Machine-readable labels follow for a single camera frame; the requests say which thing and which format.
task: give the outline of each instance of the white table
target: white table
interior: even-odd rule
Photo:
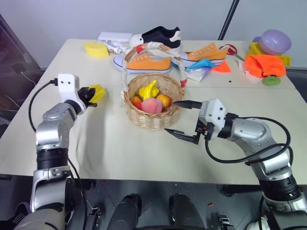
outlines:
[[[59,73],[73,73],[81,86],[101,84],[107,95],[97,108],[88,108],[78,116],[71,129],[69,156],[82,178],[131,179],[201,182],[218,184],[258,184],[245,164],[220,164],[209,158],[203,139],[194,145],[176,139],[167,132],[147,131],[134,125],[120,105],[120,73],[112,58],[94,58],[85,54],[87,40],[68,40],[58,52],[39,84],[16,114],[0,139],[0,173],[32,175],[36,169],[35,134],[29,125],[27,109],[36,90]],[[211,41],[184,41],[183,50],[199,49]],[[248,42],[216,41],[218,46],[231,43],[244,56]],[[188,80],[185,99],[205,101],[219,98],[227,111],[240,116],[266,116],[283,123],[290,131],[294,150],[294,176],[307,184],[307,106],[285,76],[278,86],[251,83],[237,68],[236,57],[227,56],[230,74],[210,73],[201,83]],[[170,75],[179,80],[178,70]],[[48,86],[33,104],[35,126],[42,114],[59,102],[58,89]],[[182,109],[179,121],[171,128],[192,135],[198,110]],[[277,142],[284,142],[280,128],[269,124]],[[223,159],[244,156],[234,143],[223,139],[210,142],[212,153]]]

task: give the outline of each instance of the wicker basket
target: wicker basket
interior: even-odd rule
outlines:
[[[151,53],[149,52],[150,48],[146,49],[147,44],[143,44],[141,46],[142,47],[138,46],[133,48],[125,56],[126,63],[128,63],[133,57],[135,57],[139,53],[137,52],[137,50],[138,51],[147,50],[148,53]],[[167,55],[174,57],[178,61],[182,62],[179,54],[172,53],[169,47],[159,44],[159,47],[157,47],[156,49],[159,49],[165,52]],[[136,108],[131,103],[130,98],[137,95],[141,87],[150,84],[153,80],[156,79],[157,80],[156,86],[160,90],[160,93],[164,93],[170,96],[173,102],[183,100],[184,90],[182,87],[184,87],[185,85],[183,84],[183,82],[186,83],[186,75],[184,72],[183,64],[181,65],[180,68],[180,72],[182,75],[181,85],[174,78],[170,77],[167,74],[145,73],[131,80],[131,82],[128,85],[126,85],[127,87],[125,87],[125,84],[127,83],[127,65],[124,64],[123,66],[124,68],[123,68],[122,77],[123,77],[124,101],[125,101],[126,112],[131,121],[136,125],[140,126],[141,128],[145,128],[147,130],[159,130],[173,125],[179,119],[180,107],[176,105],[171,105],[169,108],[166,109],[166,111],[162,113],[151,114]]]

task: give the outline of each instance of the yellow fruit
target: yellow fruit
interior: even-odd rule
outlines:
[[[153,80],[149,85],[140,88],[139,95],[143,100],[151,97],[156,97],[159,94],[159,89],[155,86],[156,82],[156,80]]]

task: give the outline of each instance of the wall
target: wall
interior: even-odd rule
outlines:
[[[178,26],[182,39],[215,39],[230,5],[224,0],[1,0],[0,14],[47,67],[67,39],[96,39],[101,31],[139,34],[158,25]]]
[[[135,34],[158,25],[179,26],[182,39],[217,39],[231,2],[1,0],[0,14],[38,64],[47,67],[67,39],[96,39],[101,31]],[[252,40],[271,28],[291,37],[292,65],[307,67],[306,0],[241,0],[224,39]]]
[[[307,68],[307,1],[241,0],[224,40],[251,41],[269,29],[285,32],[292,41],[292,66]]]

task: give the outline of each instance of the peach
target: peach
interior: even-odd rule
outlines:
[[[157,96],[157,99],[162,101],[162,104],[163,104],[163,108],[164,109],[167,109],[168,107],[171,106],[172,104],[172,98],[165,95],[165,94],[160,94]]]
[[[142,110],[142,100],[138,96],[131,97],[130,101],[135,107]]]
[[[142,103],[143,111],[151,114],[158,114],[162,112],[162,101],[155,98],[147,98]]]

